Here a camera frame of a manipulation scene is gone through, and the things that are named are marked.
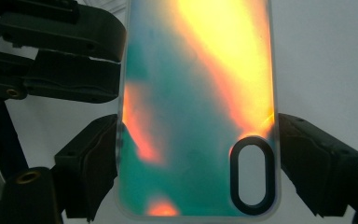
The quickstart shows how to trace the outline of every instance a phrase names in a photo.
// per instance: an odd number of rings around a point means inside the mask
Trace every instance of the phone case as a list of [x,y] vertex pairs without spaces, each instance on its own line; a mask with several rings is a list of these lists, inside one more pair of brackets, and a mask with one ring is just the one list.
[[[268,215],[280,170],[269,1],[131,0],[128,13],[120,209],[135,218]],[[264,155],[257,204],[241,199],[247,146]]]

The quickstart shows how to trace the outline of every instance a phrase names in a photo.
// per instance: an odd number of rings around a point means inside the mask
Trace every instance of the screw hole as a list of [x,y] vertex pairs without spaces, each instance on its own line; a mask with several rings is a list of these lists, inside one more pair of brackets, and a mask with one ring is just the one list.
[[29,184],[29,183],[33,182],[34,180],[36,180],[37,178],[39,178],[39,176],[40,176],[39,172],[31,171],[31,172],[21,175],[19,178],[17,178],[16,182],[18,184]]
[[12,98],[17,98],[17,97],[20,96],[20,93],[18,91],[16,91],[16,90],[13,90],[13,89],[8,89],[7,94],[9,96],[11,96]]

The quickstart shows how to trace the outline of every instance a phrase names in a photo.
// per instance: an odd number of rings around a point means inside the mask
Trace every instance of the oval camera cutout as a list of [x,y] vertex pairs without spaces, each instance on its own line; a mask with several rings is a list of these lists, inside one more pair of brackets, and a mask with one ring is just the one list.
[[244,147],[239,160],[239,194],[243,203],[256,205],[266,195],[266,160],[262,149],[256,145]]

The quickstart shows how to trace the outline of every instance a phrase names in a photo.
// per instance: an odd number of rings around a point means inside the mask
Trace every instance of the black bracket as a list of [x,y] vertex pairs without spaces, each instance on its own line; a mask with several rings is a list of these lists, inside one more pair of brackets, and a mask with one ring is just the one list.
[[73,0],[0,0],[0,35],[40,49],[0,52],[0,102],[28,94],[87,103],[118,97],[126,30],[109,12]]
[[113,187],[117,115],[94,120],[55,156],[56,165],[25,169],[9,178],[0,202],[0,223],[62,223],[93,220]]
[[358,223],[358,151],[304,119],[280,114],[282,169],[313,214]]

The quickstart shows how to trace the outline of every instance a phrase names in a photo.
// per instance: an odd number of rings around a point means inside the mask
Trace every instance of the iridescent phone case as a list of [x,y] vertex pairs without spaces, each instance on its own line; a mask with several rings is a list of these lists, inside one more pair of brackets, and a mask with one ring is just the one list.
[[[119,207],[143,218],[268,215],[280,169],[269,1],[131,0],[128,13]],[[265,158],[266,194],[252,205],[240,197],[247,146]]]

